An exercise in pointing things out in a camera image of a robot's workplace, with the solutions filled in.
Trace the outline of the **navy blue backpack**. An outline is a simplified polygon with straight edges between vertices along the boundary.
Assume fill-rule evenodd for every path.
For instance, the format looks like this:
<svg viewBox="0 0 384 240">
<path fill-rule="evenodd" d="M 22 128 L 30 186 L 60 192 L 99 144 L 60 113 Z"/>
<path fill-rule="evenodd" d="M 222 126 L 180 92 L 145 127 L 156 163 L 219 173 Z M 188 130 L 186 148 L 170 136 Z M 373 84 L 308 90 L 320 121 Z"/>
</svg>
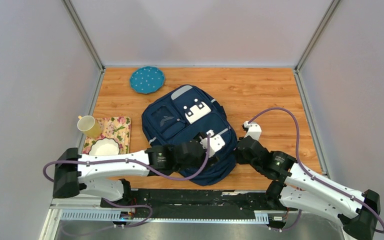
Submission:
<svg viewBox="0 0 384 240">
<path fill-rule="evenodd" d="M 236 166 L 233 153 L 237 135 L 228 122 L 222 105 L 204 90 L 194 85 L 182 85 L 151 103 L 141 115 L 142 131 L 148 143 L 178 145 L 192 140 L 198 134 L 213 130 L 220 134 L 225 146 L 218 169 L 204 169 L 191 181 L 200 186 L 214 185 L 227 177 Z"/>
</svg>

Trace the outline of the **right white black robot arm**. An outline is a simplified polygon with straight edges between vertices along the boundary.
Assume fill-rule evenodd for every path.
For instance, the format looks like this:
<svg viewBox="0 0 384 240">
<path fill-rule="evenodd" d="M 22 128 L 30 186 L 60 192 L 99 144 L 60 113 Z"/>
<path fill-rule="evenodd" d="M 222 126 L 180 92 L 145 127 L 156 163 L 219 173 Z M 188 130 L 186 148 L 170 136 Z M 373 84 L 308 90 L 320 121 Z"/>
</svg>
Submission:
<svg viewBox="0 0 384 240">
<path fill-rule="evenodd" d="M 237 162 L 250 165 L 271 183 L 265 195 L 273 210 L 281 206 L 310 212 L 342 227 L 356 240 L 373 239 L 380 223 L 380 195 L 341 185 L 318 174 L 282 151 L 268 151 L 250 136 L 235 149 Z"/>
</svg>

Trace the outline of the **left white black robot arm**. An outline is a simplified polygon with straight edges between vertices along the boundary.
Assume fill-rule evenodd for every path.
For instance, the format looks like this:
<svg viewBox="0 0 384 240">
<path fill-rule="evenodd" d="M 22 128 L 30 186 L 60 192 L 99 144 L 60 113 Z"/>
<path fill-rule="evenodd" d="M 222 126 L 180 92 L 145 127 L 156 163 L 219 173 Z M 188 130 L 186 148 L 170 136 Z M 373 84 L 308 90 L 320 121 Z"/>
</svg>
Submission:
<svg viewBox="0 0 384 240">
<path fill-rule="evenodd" d="M 209 158 L 225 146 L 217 138 L 191 140 L 178 145 L 157 145 L 146 150 L 117 155 L 79 154 L 76 147 L 68 148 L 56 161 L 47 164 L 54 166 L 52 196 L 67 199 L 79 194 L 92 195 L 128 207 L 133 194 L 120 176 L 161 176 L 168 178 L 173 172 L 187 168 L 202 171 Z"/>
</svg>

